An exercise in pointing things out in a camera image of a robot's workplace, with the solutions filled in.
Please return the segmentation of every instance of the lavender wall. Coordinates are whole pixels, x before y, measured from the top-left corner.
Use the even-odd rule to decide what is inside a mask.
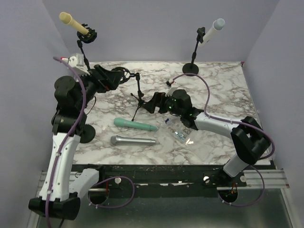
[[[280,0],[246,59],[245,76],[304,225],[303,12],[303,0]]]
[[[58,18],[66,11],[98,32],[85,45],[90,61],[189,61],[196,30],[218,18],[225,28],[198,61],[244,61],[279,0],[43,0],[70,52],[75,31]]]
[[[68,55],[41,0],[4,0],[0,7],[0,227],[26,227],[28,200],[51,153],[55,80],[52,60]]]

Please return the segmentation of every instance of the marble surface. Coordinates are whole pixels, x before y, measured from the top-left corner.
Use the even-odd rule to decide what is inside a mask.
[[[141,75],[141,89],[144,100],[148,101],[154,92],[166,92],[165,82],[182,73],[184,63],[174,62],[112,62],[100,64],[106,69],[120,66]],[[247,115],[257,118],[249,95],[240,63],[197,63],[199,74],[210,86],[211,98],[209,113],[223,117],[243,118]],[[191,96],[193,106],[203,108],[207,99],[207,90],[203,82],[196,77],[181,77],[174,86],[185,89]],[[172,118],[167,114],[150,114],[140,109],[135,121],[156,125],[156,132],[114,126],[113,120],[121,117],[131,120],[137,107],[137,101],[130,96],[137,94],[135,79],[119,85],[115,91],[96,94],[97,102],[88,115],[87,123],[96,129],[96,137],[88,144],[80,144],[74,156],[77,164],[225,164],[235,154],[231,139],[206,132],[195,131],[194,143],[185,145],[170,135],[164,120]],[[159,144],[154,146],[112,146],[110,137],[120,135],[137,138],[155,138]],[[258,164],[269,164],[268,160]]]

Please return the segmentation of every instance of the silver microphone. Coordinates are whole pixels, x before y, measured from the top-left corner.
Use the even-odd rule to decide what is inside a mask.
[[[140,139],[140,138],[130,138],[121,137],[119,135],[113,135],[111,137],[111,144],[116,145],[155,145],[155,139]]]

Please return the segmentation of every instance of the black microphone stand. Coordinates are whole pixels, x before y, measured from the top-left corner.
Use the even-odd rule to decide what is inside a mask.
[[[195,49],[194,52],[192,54],[192,61],[191,63],[186,63],[183,68],[182,71],[183,73],[192,73],[192,74],[198,74],[199,73],[199,67],[194,64],[194,60],[196,58],[196,51],[198,49],[198,45],[199,42],[202,43],[203,42],[203,36],[205,35],[205,27],[199,28],[197,30],[198,36],[196,37],[196,45],[195,45]]]

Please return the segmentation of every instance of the tripod stand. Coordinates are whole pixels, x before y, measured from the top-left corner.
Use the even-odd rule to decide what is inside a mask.
[[[125,72],[125,75],[123,76],[123,78],[122,78],[122,80],[120,81],[119,84],[123,84],[123,83],[129,81],[129,79],[131,77],[135,77],[135,79],[137,81],[137,95],[138,95],[138,97],[135,96],[133,93],[131,93],[131,96],[134,97],[138,101],[138,106],[137,106],[135,114],[134,114],[134,116],[131,120],[131,121],[134,121],[134,118],[136,116],[137,111],[145,104],[145,101],[142,99],[144,94],[141,91],[141,86],[140,86],[140,82],[139,82],[141,80],[140,74],[139,73],[131,73],[127,68],[124,68],[124,67],[121,67],[121,66],[115,67],[114,69],[112,69],[112,71],[123,71],[123,72]]]
[[[137,95],[138,95],[138,97],[136,97],[133,93],[131,93],[131,96],[134,97],[138,101],[138,106],[137,106],[137,109],[136,109],[136,111],[134,113],[134,116],[133,116],[133,118],[132,118],[131,121],[134,121],[134,118],[136,116],[137,111],[145,104],[145,101],[142,99],[142,97],[144,96],[144,94],[142,93],[141,87],[140,87],[140,84],[139,84],[139,81],[141,79],[139,73],[135,74],[135,79],[137,81],[137,89],[138,89],[137,90]]]

